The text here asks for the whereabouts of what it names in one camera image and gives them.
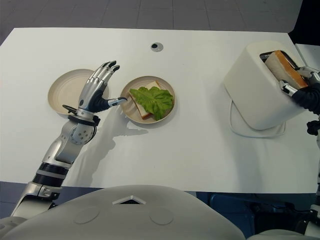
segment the beige plate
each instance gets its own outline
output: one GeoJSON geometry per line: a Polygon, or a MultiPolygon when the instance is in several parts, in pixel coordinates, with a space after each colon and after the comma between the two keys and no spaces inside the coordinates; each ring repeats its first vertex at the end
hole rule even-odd
{"type": "Polygon", "coordinates": [[[131,96],[129,95],[129,90],[130,89],[139,89],[140,87],[144,87],[146,85],[148,85],[149,83],[152,83],[154,81],[157,81],[157,83],[159,84],[160,88],[161,89],[166,89],[168,90],[171,95],[173,96],[173,106],[175,105],[175,101],[176,101],[176,95],[175,95],[175,91],[174,89],[172,88],[172,86],[167,83],[165,80],[159,78],[159,77],[156,77],[156,76],[141,76],[141,77],[138,77],[134,80],[132,80],[131,82],[129,82],[125,87],[124,89],[122,90],[121,92],[121,97],[125,97],[128,99],[127,102],[121,104],[121,107],[122,107],[122,111],[124,112],[125,115],[127,115],[127,117],[129,119],[131,119],[132,121],[136,122],[136,123],[139,123],[139,124],[153,124],[153,123],[157,123],[157,122],[160,122],[162,120],[164,120],[165,118],[167,118],[170,113],[172,112],[172,110],[170,110],[167,115],[156,121],[153,116],[143,120],[139,111],[138,111],[138,108],[136,107],[134,101],[132,100],[131,96]]]}
{"type": "Polygon", "coordinates": [[[77,108],[81,91],[93,72],[89,69],[76,69],[60,76],[49,89],[49,105],[59,114],[68,114],[62,107],[63,104],[77,108]]]}

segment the sandwich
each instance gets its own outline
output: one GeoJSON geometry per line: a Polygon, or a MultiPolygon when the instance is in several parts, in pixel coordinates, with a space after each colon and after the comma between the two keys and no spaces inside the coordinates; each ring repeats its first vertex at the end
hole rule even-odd
{"type": "Polygon", "coordinates": [[[154,116],[156,121],[160,120],[174,105],[174,97],[168,90],[161,89],[157,81],[139,89],[131,88],[129,94],[143,120],[151,116],[154,116]]]}

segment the white toaster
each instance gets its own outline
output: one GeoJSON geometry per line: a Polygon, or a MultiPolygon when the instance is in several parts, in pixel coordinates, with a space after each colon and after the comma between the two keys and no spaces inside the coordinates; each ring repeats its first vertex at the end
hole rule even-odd
{"type": "Polygon", "coordinates": [[[284,45],[277,41],[251,43],[242,51],[224,78],[224,86],[245,122],[255,130],[275,127],[304,111],[279,87],[279,82],[261,56],[281,50],[304,66],[284,45]]]}

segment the floor tile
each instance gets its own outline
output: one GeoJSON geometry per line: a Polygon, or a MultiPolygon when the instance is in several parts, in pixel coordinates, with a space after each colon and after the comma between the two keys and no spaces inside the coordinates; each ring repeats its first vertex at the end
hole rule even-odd
{"type": "Polygon", "coordinates": [[[0,7],[0,27],[4,24],[8,16],[14,12],[14,9],[3,9],[0,7]]]}
{"type": "Polygon", "coordinates": [[[48,9],[70,9],[74,8],[77,0],[48,0],[45,8],[48,9]]]}
{"type": "Polygon", "coordinates": [[[239,11],[208,10],[211,30],[245,31],[246,25],[239,11]]]}
{"type": "Polygon", "coordinates": [[[139,9],[117,8],[107,9],[104,13],[101,27],[103,28],[127,28],[137,27],[139,9]]]}
{"type": "Polygon", "coordinates": [[[205,9],[205,0],[173,0],[174,9],[205,9]]]}
{"type": "Polygon", "coordinates": [[[209,30],[207,11],[176,9],[173,12],[173,28],[180,30],[209,30]]]}
{"type": "Polygon", "coordinates": [[[19,4],[15,7],[16,10],[21,9],[43,9],[48,0],[21,0],[19,1],[19,4]]]}
{"type": "Polygon", "coordinates": [[[257,32],[274,32],[278,29],[276,14],[273,12],[241,12],[246,29],[257,32]]]}
{"type": "Polygon", "coordinates": [[[15,203],[0,202],[0,219],[10,217],[15,207],[15,203]]]}
{"type": "Polygon", "coordinates": [[[31,27],[41,9],[21,9],[13,11],[4,21],[4,25],[13,28],[31,27]]]}
{"type": "Polygon", "coordinates": [[[76,0],[75,6],[77,8],[92,8],[99,7],[105,9],[109,0],[76,0]]]}
{"type": "Polygon", "coordinates": [[[44,8],[33,22],[34,27],[66,27],[72,8],[44,8]]]}
{"type": "Polygon", "coordinates": [[[266,0],[236,0],[240,10],[246,12],[269,12],[271,9],[266,0]]]}
{"type": "Polygon", "coordinates": [[[171,9],[140,9],[137,28],[173,29],[173,11],[171,9]]]}
{"type": "Polygon", "coordinates": [[[298,14],[303,0],[265,0],[271,12],[298,14]]]}
{"type": "Polygon", "coordinates": [[[16,203],[25,189],[26,184],[0,181],[0,202],[16,203]]]}
{"type": "Polygon", "coordinates": [[[96,7],[75,7],[68,19],[68,27],[94,28],[99,26],[104,16],[105,9],[96,7]]]}
{"type": "Polygon", "coordinates": [[[108,9],[138,9],[141,0],[109,0],[108,9]]]}
{"type": "Polygon", "coordinates": [[[292,13],[282,14],[281,12],[276,12],[275,19],[278,22],[278,25],[274,29],[275,32],[290,33],[295,28],[298,15],[292,13]]]}
{"type": "Polygon", "coordinates": [[[142,9],[172,9],[173,0],[141,0],[142,9]]]}
{"type": "Polygon", "coordinates": [[[238,10],[236,0],[205,0],[207,9],[238,10]]]}

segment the robotic arm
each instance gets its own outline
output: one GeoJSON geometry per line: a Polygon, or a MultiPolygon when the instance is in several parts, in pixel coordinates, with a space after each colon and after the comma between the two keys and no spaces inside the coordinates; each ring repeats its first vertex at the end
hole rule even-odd
{"type": "MultiPolygon", "coordinates": [[[[316,143],[320,149],[320,72],[311,67],[299,67],[296,71],[305,78],[308,83],[307,87],[295,89],[284,80],[279,81],[281,90],[290,96],[299,106],[318,115],[318,120],[310,121],[307,125],[307,132],[310,135],[317,136],[316,143]]],[[[317,191],[315,194],[314,204],[311,205],[309,219],[304,221],[305,232],[319,231],[320,227],[320,161],[317,176],[317,191]]]]}
{"type": "Polygon", "coordinates": [[[32,181],[25,187],[12,217],[29,219],[55,204],[61,185],[82,147],[96,134],[100,119],[94,113],[127,101],[125,97],[104,99],[102,95],[110,77],[120,68],[116,61],[102,64],[86,81],[79,97],[78,108],[64,105],[69,121],[51,144],[32,181]]]}

